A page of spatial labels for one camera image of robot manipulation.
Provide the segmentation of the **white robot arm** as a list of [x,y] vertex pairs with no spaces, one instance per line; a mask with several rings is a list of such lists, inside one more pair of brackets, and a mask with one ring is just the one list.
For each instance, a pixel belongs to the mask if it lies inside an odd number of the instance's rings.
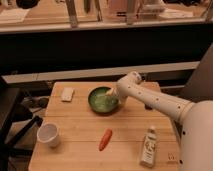
[[192,102],[141,85],[138,72],[120,78],[107,95],[137,99],[182,126],[179,171],[213,171],[213,100]]

